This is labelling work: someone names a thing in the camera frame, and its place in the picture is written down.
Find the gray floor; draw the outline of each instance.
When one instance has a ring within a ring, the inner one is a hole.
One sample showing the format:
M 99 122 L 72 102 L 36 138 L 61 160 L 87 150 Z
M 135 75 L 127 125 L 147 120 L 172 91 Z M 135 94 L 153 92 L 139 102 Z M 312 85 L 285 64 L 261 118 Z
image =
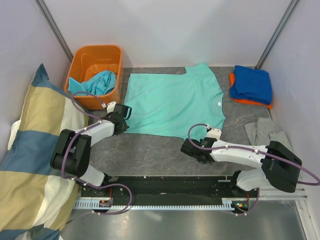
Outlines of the gray floor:
M 268 118 L 267 108 L 234 102 L 229 95 L 233 67 L 212 67 L 224 92 L 226 120 L 221 139 L 249 144 L 244 124 Z M 122 102 L 130 73 L 183 74 L 182 67 L 126 69 Z M 102 116 L 103 111 L 94 114 Z M 232 163 L 202 165 L 180 152 L 183 139 L 141 134 L 121 134 L 100 141 L 91 149 L 90 161 L 108 175 L 232 175 L 246 167 Z M 84 211 L 72 211 L 74 218 Z M 64 240 L 305 240 L 294 202 L 259 201 L 248 216 L 218 211 L 131 210 L 120 215 L 88 215 L 68 224 Z
M 240 104 L 230 98 L 229 73 L 234 67 L 211 67 L 220 84 L 223 96 L 222 111 L 226 120 L 221 139 L 235 144 L 249 145 L 244 124 L 255 122 L 259 117 L 268 118 L 264 106 Z M 121 102 L 124 102 L 130 73 L 184 74 L 184 67 L 127 68 L 124 71 Z M 104 111 L 93 111 L 102 116 Z M 159 176 L 159 175 L 233 175 L 237 170 L 249 167 L 236 163 L 216 162 L 199 164 L 180 152 L 184 140 L 144 134 L 120 134 L 105 138 L 91 148 L 90 163 L 108 175 Z

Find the striped cushion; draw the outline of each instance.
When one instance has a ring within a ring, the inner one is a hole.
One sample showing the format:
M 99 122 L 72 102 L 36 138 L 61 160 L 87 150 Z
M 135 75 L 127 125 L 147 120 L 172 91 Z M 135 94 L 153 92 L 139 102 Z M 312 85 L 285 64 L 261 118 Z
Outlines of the striped cushion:
M 26 94 L 19 130 L 0 166 L 0 240 L 26 231 L 31 239 L 59 239 L 78 185 L 62 179 L 50 159 L 63 129 L 87 125 L 87 116 L 49 82 L 41 64 Z

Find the folded gray towel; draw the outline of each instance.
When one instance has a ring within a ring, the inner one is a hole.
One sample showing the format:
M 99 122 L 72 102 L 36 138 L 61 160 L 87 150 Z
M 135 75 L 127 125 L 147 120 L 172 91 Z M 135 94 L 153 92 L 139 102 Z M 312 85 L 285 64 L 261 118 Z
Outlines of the folded gray towel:
M 244 125 L 246 134 L 252 145 L 269 145 L 270 141 L 277 141 L 293 152 L 284 131 L 278 132 L 276 124 L 270 118 L 258 118 L 257 122 Z

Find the teal cloth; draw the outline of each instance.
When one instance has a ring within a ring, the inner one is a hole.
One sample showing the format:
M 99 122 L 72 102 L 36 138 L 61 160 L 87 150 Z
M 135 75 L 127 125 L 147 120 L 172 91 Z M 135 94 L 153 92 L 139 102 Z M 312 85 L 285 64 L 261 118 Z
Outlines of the teal cloth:
M 186 67 L 182 75 L 131 74 L 125 105 L 132 107 L 126 133 L 187 138 L 198 123 L 222 129 L 222 92 L 216 76 L 205 63 Z M 193 139 L 206 135 L 202 128 Z
M 68 91 L 71 94 L 76 92 L 88 92 L 97 96 L 110 93 L 116 86 L 117 76 L 112 71 L 102 71 L 90 78 L 88 81 L 78 82 L 72 77 L 69 77 Z M 84 93 L 79 93 L 77 96 L 85 96 Z

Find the orange bin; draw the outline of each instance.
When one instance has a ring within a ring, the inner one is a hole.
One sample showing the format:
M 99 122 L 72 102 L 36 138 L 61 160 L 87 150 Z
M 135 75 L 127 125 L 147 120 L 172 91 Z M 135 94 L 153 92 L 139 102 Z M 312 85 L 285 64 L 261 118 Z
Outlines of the orange bin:
M 119 103 L 124 68 L 122 66 L 122 50 L 116 45 L 88 45 L 80 48 L 74 55 L 71 67 L 64 84 L 68 94 L 69 77 L 79 83 L 88 81 L 102 71 L 112 71 L 116 74 L 116 84 L 112 92 L 98 96 L 106 104 L 116 101 Z M 102 110 L 101 103 L 93 96 L 75 96 L 83 106 L 90 110 Z

